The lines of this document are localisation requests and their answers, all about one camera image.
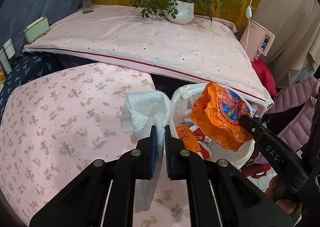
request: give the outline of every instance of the mattress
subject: mattress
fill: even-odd
[[[215,81],[266,106],[266,91],[244,49],[224,24],[195,17],[187,25],[142,18],[126,6],[96,5],[50,26],[24,51],[89,58],[189,82]]]
[[[152,90],[147,73],[94,63],[13,91],[0,126],[0,187],[27,226],[93,160],[112,161],[135,148],[135,134],[123,133],[120,126],[125,95]],[[167,226],[177,219],[188,226],[185,181],[170,182],[165,161],[160,179],[150,211],[135,214],[134,226],[160,222],[163,215],[169,217]]]

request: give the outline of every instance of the white flower pot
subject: white flower pot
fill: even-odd
[[[195,4],[192,2],[182,2],[182,1],[175,1],[178,3],[178,5],[175,5],[175,8],[179,11],[179,13],[176,15],[176,18],[173,19],[171,15],[169,15],[167,12],[165,12],[165,16],[167,19],[175,24],[187,24],[190,23],[194,18],[194,8]]]

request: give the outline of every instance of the crumpled tissue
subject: crumpled tissue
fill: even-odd
[[[160,175],[165,126],[170,125],[172,136],[177,137],[172,120],[172,103],[161,91],[128,93],[124,101],[120,122],[123,132],[134,131],[138,139],[149,137],[152,125],[157,128],[154,177],[151,180],[137,180],[135,187],[134,212],[148,211]]]

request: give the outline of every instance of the metal rivet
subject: metal rivet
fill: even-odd
[[[101,159],[97,159],[93,162],[93,165],[95,167],[99,167],[99,166],[102,166],[103,165],[103,161]]]
[[[131,151],[131,154],[132,154],[133,156],[138,156],[138,155],[141,154],[141,151],[138,150],[138,149],[134,149],[134,150]]]
[[[188,156],[188,155],[190,155],[190,151],[189,151],[189,150],[186,150],[186,149],[181,150],[181,151],[180,151],[180,155],[182,155],[182,156]]]
[[[220,160],[218,161],[218,165],[219,165],[219,166],[225,167],[225,166],[227,166],[228,164],[229,164],[228,161],[225,160],[225,159],[220,159]]]

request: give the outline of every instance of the floral print blanket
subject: floral print blanket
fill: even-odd
[[[152,90],[148,73],[95,63],[12,92],[0,126],[0,187],[27,226],[93,160],[112,161],[135,148],[135,134],[120,126],[125,96]],[[189,225],[185,181],[170,182],[163,159],[151,209],[134,215],[136,227]]]

